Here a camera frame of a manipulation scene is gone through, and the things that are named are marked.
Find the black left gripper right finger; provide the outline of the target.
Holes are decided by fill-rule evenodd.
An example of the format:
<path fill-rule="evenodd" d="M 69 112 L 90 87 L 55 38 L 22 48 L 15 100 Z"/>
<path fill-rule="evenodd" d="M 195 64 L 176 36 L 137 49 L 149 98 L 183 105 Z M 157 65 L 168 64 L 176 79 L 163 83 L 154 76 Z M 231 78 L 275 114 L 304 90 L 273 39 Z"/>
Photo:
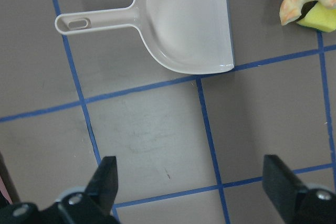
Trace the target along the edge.
<path fill-rule="evenodd" d="M 335 193 L 308 186 L 277 155 L 265 155 L 263 190 L 284 223 L 335 223 Z"/>

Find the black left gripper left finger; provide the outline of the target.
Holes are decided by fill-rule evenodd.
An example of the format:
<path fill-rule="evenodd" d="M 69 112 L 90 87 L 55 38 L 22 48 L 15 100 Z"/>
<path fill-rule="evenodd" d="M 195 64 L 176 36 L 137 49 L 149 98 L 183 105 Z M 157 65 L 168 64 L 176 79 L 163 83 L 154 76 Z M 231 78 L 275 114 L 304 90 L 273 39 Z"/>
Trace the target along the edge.
<path fill-rule="evenodd" d="M 117 159 L 106 156 L 83 192 L 73 192 L 59 202 L 59 214 L 64 223 L 117 223 L 110 214 L 117 192 Z"/>

